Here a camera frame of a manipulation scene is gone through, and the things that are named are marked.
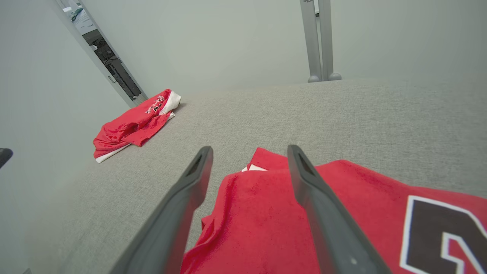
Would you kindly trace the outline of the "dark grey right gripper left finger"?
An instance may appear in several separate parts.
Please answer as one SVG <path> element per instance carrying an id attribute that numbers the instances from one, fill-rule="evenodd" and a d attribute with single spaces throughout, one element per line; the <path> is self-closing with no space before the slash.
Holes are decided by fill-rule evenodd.
<path id="1" fill-rule="evenodd" d="M 202 147 L 111 269 L 112 274 L 179 274 L 194 211 L 207 194 L 213 149 Z"/>

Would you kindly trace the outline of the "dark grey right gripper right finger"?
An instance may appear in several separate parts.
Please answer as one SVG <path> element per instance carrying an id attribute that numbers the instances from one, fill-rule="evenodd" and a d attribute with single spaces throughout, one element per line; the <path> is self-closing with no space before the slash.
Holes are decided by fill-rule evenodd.
<path id="1" fill-rule="evenodd" d="M 304 208 L 322 274 L 390 274 L 391 270 L 304 151 L 289 145 L 294 197 Z"/>

